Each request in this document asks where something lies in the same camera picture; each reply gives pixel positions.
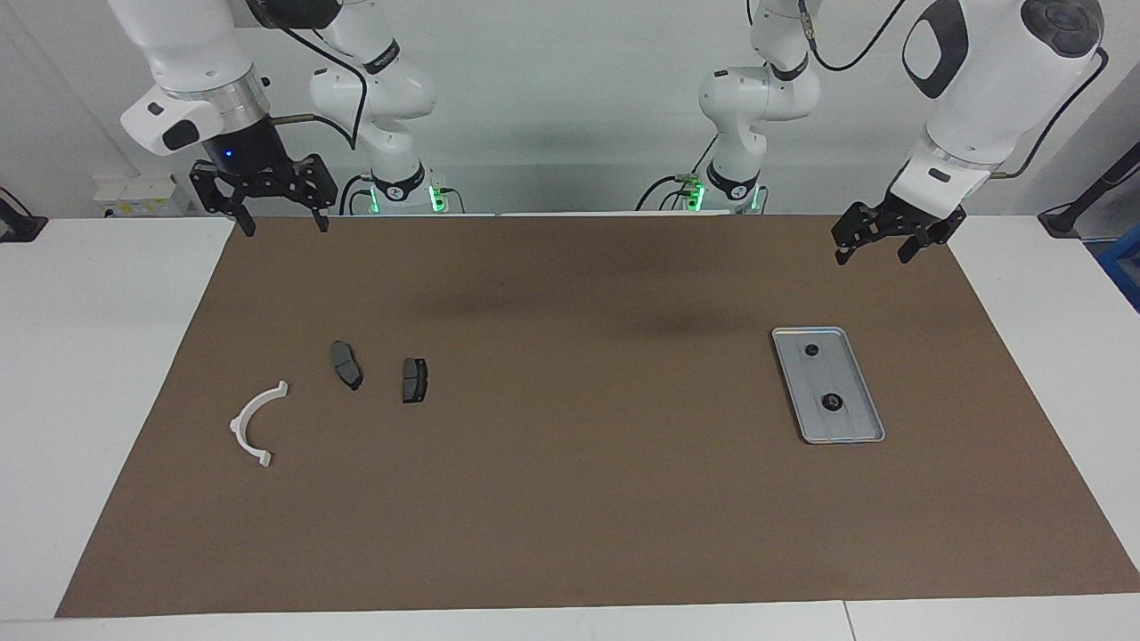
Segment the white power strip box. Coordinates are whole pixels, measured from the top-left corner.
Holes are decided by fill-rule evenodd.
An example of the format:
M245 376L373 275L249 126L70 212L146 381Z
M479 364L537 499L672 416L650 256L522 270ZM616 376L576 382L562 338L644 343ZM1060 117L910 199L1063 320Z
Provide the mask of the white power strip box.
M174 175L97 175L93 206L98 216L111 218L182 218L196 216L192 196L176 182Z

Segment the brown table mat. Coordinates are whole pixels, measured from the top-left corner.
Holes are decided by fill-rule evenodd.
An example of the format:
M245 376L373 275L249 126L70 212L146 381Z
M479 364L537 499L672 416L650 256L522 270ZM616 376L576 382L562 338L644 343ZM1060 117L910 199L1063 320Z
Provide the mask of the brown table mat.
M838 266L831 227L233 232L58 616L1140 592L948 248ZM782 326L847 333L883 443L803 441ZM264 469L229 422L280 380L249 422Z

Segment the white curved plastic bracket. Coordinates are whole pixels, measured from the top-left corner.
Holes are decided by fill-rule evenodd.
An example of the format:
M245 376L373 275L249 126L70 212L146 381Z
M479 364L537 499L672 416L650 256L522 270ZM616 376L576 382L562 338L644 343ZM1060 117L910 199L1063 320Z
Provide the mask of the white curved plastic bracket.
M277 386L256 393L253 398L249 399L246 404L241 407L239 414L233 417L229 422L229 430L231 430L233 438L236 439L237 445L239 445L241 451L244 451L249 456L256 459L259 466L268 469L272 465L272 452L264 451L264 448L258 448L253 443L249 443L249 422L256 415L256 411L262 409L264 405L269 401L277 401L277 399L285 398L290 393L290 382L285 380L278 381Z

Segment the black table clamp mount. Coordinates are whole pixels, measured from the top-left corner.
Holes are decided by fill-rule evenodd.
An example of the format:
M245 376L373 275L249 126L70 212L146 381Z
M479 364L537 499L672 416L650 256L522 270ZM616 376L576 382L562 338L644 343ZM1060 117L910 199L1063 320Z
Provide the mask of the black table clamp mount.
M0 230L0 244L28 243L44 230L49 219L32 214L21 198L0 185L0 224L5 227Z

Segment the grey curved brake pad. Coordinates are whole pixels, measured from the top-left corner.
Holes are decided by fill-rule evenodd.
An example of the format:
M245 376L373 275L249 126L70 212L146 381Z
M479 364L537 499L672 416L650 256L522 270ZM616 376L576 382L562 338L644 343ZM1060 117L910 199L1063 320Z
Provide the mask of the grey curved brake pad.
M363 386L363 370L355 358L355 349L347 341L334 341L329 347L331 365L337 373L339 380L345 383L347 388L357 391Z

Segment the silver metal tray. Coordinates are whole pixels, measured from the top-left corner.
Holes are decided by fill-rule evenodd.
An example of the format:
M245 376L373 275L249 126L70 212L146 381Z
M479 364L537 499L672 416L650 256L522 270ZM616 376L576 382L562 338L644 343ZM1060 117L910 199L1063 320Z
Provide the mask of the silver metal tray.
M850 338L839 326L782 326L773 328L775 357L785 381L787 398L793 407L795 424L804 443L850 445L883 443L886 429L860 370ZM819 344L819 356L803 352L805 344ZM841 393L847 409L822 411L823 393Z

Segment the blue crate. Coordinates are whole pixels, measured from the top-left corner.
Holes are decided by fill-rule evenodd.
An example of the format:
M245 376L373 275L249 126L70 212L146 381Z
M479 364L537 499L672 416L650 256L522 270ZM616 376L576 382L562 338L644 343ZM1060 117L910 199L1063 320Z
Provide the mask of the blue crate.
M1140 224L1114 240L1096 255L1112 284L1140 313Z

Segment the black angled stand mount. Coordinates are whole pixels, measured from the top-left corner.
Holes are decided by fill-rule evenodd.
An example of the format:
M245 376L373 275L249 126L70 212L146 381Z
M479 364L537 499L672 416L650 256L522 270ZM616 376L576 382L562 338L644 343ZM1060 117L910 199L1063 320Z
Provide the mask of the black angled stand mount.
M1039 224L1044 228L1047 235L1054 240L1078 240L1076 224L1088 209L1093 206L1104 195L1112 193L1115 188L1127 182L1127 179L1140 172L1140 141L1123 154L1122 157L1109 167L1104 175L1100 175L1096 182L1092 182L1088 190L1083 190L1078 198L1065 203L1062 206L1051 206L1049 210L1037 214Z

